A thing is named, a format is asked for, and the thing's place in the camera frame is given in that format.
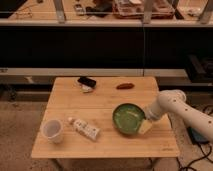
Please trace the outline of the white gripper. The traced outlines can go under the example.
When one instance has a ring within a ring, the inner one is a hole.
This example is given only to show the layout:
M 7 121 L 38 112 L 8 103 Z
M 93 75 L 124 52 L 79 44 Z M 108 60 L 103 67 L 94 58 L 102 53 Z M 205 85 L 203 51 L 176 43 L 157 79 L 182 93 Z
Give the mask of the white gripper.
M 144 108 L 145 116 L 148 120 L 144 120 L 141 123 L 141 126 L 139 128 L 140 134 L 145 134 L 147 131 L 149 131 L 152 127 L 151 121 L 158 121 L 161 119 L 161 117 L 164 115 L 163 109 L 160 107 L 157 101 L 154 101 L 150 105 L 147 105 Z

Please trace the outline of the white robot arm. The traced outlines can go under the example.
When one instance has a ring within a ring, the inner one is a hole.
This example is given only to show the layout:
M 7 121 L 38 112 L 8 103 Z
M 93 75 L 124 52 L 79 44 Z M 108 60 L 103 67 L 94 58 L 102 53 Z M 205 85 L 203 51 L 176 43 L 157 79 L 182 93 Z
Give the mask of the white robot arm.
M 149 121 L 158 121 L 166 113 L 178 115 L 213 143 L 213 117 L 189 106 L 182 90 L 160 91 L 155 100 L 143 107 L 142 111 Z

